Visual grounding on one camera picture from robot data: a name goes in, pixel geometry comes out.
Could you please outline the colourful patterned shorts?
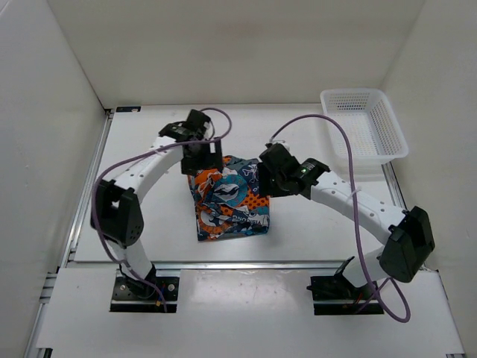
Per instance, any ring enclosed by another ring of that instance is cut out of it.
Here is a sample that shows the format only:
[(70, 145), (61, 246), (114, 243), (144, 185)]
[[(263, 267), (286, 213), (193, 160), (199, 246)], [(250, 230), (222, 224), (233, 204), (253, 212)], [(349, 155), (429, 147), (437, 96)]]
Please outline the colourful patterned shorts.
[(259, 194), (259, 160), (223, 157), (223, 169), (188, 176), (199, 242), (266, 234), (269, 197)]

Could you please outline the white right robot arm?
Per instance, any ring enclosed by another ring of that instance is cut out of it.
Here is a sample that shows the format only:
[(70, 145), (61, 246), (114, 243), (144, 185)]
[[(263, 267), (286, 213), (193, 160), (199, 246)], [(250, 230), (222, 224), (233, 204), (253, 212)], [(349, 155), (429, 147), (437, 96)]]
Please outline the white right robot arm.
[(392, 278), (410, 283), (435, 248), (424, 209), (404, 210), (364, 192), (353, 192), (348, 182), (315, 159), (299, 163), (295, 157), (261, 157), (258, 170), (261, 195), (301, 195), (351, 219), (380, 243), (380, 248), (349, 258), (336, 271), (331, 284), (343, 298), (355, 296), (369, 280)]

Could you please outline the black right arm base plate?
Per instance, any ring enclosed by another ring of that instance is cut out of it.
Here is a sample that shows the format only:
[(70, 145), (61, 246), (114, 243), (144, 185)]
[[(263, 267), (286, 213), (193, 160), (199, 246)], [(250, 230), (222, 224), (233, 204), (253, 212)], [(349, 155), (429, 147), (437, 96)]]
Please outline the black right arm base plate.
[(312, 276), (306, 287), (312, 294), (314, 315), (381, 315), (384, 310), (365, 284), (354, 287), (338, 276)]

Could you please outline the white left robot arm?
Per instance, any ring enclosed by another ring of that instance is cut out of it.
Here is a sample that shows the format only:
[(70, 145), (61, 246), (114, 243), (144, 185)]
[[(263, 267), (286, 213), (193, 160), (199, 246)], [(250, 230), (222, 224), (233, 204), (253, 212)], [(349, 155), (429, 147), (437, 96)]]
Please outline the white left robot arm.
[(140, 241), (144, 229), (141, 203), (156, 182), (179, 164), (184, 175), (222, 168), (221, 140), (212, 120), (187, 119), (167, 124), (144, 154), (120, 162), (119, 175), (100, 175), (92, 190), (91, 225), (107, 256), (119, 265), (126, 286), (142, 300), (160, 299), (156, 269)]

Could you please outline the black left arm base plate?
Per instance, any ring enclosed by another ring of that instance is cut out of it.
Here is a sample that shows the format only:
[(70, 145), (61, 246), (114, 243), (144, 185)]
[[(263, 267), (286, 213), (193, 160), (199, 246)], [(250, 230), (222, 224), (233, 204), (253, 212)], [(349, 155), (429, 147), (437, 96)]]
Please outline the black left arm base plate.
[(125, 277), (116, 277), (110, 301), (112, 313), (176, 313), (180, 288), (180, 278), (175, 276), (157, 277), (157, 287), (165, 299), (165, 306), (153, 289), (137, 295), (137, 289), (131, 289)]

